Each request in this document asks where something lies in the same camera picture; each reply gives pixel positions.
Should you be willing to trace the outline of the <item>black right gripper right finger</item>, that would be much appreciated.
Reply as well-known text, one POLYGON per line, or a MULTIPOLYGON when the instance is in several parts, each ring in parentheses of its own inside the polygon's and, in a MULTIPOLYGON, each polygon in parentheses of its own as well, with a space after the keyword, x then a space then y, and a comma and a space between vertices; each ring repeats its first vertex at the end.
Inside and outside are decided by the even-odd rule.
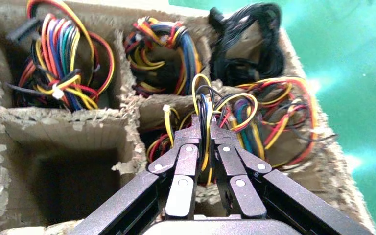
POLYGON ((234 132, 211 124, 211 150, 228 218, 211 235, 368 235, 370 230, 243 149, 234 132))

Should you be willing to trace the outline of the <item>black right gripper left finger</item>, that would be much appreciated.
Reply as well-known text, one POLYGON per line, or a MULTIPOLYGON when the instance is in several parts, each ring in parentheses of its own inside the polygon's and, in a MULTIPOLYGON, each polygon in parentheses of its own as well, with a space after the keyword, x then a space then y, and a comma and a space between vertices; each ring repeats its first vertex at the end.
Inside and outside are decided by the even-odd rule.
POLYGON ((201 134, 198 119, 175 133, 172 149, 154 160, 144 171, 87 216, 72 235, 150 235, 158 225, 192 220, 201 134))

